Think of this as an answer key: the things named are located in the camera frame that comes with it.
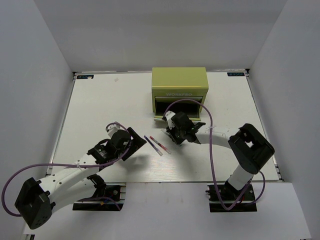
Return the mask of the green bottom drawer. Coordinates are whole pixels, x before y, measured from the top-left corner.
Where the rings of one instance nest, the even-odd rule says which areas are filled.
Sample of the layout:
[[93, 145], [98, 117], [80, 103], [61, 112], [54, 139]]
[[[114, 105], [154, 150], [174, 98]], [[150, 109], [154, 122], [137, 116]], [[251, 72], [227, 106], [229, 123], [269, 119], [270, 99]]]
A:
[[[171, 105], [176, 100], [156, 100], [155, 101], [155, 111], [153, 119], [155, 121], [162, 121], [163, 115], [169, 105]], [[172, 105], [168, 111], [178, 113], [185, 113], [192, 121], [200, 121], [200, 108], [201, 106], [193, 101], [180, 101]]]

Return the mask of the green drawer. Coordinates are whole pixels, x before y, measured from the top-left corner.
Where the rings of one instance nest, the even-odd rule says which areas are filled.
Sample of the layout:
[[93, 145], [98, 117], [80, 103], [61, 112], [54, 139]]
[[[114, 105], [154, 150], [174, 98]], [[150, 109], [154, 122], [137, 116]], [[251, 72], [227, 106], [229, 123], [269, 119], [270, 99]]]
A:
[[156, 96], [154, 100], [156, 102], [175, 102], [177, 100], [188, 99], [188, 100], [195, 100], [197, 102], [202, 102], [202, 96]]
[[[155, 111], [153, 119], [155, 121], [162, 121], [163, 115], [169, 105], [171, 105], [176, 100], [156, 100], [155, 101]], [[200, 108], [201, 106], [193, 101], [180, 101], [172, 105], [168, 111], [178, 113], [185, 113], [192, 121], [200, 121]]]

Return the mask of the green top drawer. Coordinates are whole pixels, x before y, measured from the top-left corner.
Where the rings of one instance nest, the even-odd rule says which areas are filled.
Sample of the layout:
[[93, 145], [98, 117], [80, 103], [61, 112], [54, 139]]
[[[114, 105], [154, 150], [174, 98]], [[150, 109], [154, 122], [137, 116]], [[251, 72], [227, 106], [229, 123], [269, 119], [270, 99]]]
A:
[[197, 102], [202, 102], [202, 96], [156, 96], [154, 100], [156, 102], [175, 102], [177, 100], [188, 99], [188, 100], [195, 100]]

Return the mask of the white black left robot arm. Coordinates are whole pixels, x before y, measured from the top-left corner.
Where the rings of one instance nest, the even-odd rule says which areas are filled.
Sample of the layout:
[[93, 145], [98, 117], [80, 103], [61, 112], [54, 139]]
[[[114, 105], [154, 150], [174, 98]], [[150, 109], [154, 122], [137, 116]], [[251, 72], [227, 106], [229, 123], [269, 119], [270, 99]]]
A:
[[112, 196], [112, 189], [98, 172], [117, 160], [127, 160], [146, 141], [131, 127], [124, 130], [113, 125], [107, 132], [107, 139], [98, 142], [70, 167], [39, 180], [31, 177], [23, 183], [14, 205], [31, 230], [44, 225], [66, 205]]

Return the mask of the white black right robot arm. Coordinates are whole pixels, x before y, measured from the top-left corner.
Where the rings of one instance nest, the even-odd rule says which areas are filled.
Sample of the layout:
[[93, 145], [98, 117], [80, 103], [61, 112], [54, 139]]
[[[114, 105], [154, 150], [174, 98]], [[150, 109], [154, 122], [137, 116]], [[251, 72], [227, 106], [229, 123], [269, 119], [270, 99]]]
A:
[[164, 115], [166, 132], [180, 145], [184, 141], [209, 144], [231, 149], [238, 166], [225, 182], [226, 195], [236, 200], [244, 193], [246, 183], [264, 167], [274, 155], [274, 147], [250, 123], [240, 128], [205, 127], [204, 122], [193, 123], [184, 112], [168, 111]]

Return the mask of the red ink clear pen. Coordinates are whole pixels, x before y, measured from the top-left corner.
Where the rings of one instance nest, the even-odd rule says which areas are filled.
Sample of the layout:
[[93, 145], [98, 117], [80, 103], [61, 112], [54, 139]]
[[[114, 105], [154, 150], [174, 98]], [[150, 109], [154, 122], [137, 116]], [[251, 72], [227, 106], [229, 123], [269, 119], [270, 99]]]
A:
[[157, 141], [154, 137], [150, 136], [149, 137], [154, 143], [156, 143], [160, 148], [162, 148], [166, 153], [168, 153], [169, 155], [172, 154], [171, 151], [169, 151], [163, 144], [161, 144], [159, 141]]

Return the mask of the purple ink clear pen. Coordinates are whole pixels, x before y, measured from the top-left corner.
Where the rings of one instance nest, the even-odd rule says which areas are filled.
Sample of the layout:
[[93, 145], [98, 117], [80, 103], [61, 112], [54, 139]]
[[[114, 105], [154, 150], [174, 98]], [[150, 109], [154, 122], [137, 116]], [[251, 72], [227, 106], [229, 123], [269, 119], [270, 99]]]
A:
[[163, 155], [163, 153], [148, 139], [146, 135], [144, 135], [143, 137], [151, 145], [151, 147], [158, 153], [158, 155], [160, 156]]

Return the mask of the blue left corner label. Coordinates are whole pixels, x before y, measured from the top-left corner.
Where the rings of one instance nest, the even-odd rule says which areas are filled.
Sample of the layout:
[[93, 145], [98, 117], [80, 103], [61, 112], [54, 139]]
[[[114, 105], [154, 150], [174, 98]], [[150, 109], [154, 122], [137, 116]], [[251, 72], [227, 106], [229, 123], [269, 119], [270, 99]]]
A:
[[87, 80], [87, 79], [93, 79], [94, 75], [90, 74], [90, 75], [77, 75], [76, 79], [80, 79], [80, 80]]

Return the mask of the blue corner label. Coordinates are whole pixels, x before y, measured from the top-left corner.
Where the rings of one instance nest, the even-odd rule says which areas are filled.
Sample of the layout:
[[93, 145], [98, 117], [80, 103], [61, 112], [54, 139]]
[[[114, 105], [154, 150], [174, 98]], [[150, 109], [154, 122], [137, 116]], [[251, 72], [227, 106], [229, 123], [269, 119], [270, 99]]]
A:
[[227, 75], [229, 77], [244, 77], [245, 73], [244, 72], [227, 72]]
[[93, 79], [94, 75], [90, 74], [90, 75], [77, 75], [76, 79], [80, 79], [80, 80], [87, 80], [87, 79]]

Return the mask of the blue right corner label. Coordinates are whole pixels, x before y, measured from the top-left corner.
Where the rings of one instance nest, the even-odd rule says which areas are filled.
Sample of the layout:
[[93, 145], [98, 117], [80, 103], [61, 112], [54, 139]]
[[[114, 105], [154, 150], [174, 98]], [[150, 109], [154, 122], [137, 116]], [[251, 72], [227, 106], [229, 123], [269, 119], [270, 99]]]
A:
[[244, 72], [227, 72], [227, 75], [229, 77], [244, 77], [245, 73]]

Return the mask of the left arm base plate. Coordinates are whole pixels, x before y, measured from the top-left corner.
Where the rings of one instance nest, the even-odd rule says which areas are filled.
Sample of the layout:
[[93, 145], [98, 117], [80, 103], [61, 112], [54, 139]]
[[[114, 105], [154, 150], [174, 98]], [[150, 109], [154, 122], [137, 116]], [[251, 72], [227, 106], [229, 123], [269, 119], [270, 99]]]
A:
[[92, 197], [76, 201], [73, 211], [86, 212], [119, 212], [125, 203], [126, 184], [106, 184], [100, 192], [95, 192]]

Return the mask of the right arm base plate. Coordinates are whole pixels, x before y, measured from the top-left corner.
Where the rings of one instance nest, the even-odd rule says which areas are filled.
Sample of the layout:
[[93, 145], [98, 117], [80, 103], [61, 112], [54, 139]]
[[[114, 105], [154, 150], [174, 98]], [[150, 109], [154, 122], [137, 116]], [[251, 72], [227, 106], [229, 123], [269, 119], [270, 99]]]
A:
[[[234, 194], [225, 188], [224, 184], [217, 185], [221, 199], [227, 208], [229, 208], [237, 199], [241, 191]], [[209, 197], [209, 211], [211, 213], [249, 213], [257, 212], [256, 203], [251, 203], [256, 199], [252, 184], [250, 184], [242, 197], [237, 201], [236, 205], [229, 211], [225, 210], [218, 198], [218, 195], [213, 184], [207, 186], [205, 191]]]

